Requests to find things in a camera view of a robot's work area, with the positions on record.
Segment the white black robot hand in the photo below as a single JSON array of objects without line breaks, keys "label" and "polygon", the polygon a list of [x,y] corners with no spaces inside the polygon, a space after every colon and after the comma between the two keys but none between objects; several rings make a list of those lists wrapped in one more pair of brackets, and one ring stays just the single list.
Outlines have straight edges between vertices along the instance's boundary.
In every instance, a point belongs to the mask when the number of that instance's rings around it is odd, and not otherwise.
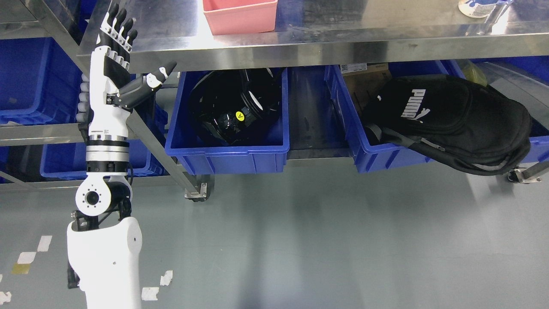
[{"label": "white black robot hand", "polygon": [[132,110],[153,96],[174,71],[176,61],[137,79],[129,72],[135,20],[111,2],[99,27],[90,58],[89,100],[94,116],[88,127],[91,139],[123,141],[129,136],[126,121]]}]

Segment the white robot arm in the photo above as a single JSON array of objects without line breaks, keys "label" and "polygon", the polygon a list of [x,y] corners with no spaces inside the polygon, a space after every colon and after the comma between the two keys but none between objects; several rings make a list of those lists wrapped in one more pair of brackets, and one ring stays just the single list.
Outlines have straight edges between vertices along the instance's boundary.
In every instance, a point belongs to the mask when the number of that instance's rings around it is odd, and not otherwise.
[{"label": "white robot arm", "polygon": [[139,309],[142,233],[131,216],[129,143],[124,136],[84,138],[87,176],[66,231],[70,286],[85,293],[89,309]]}]

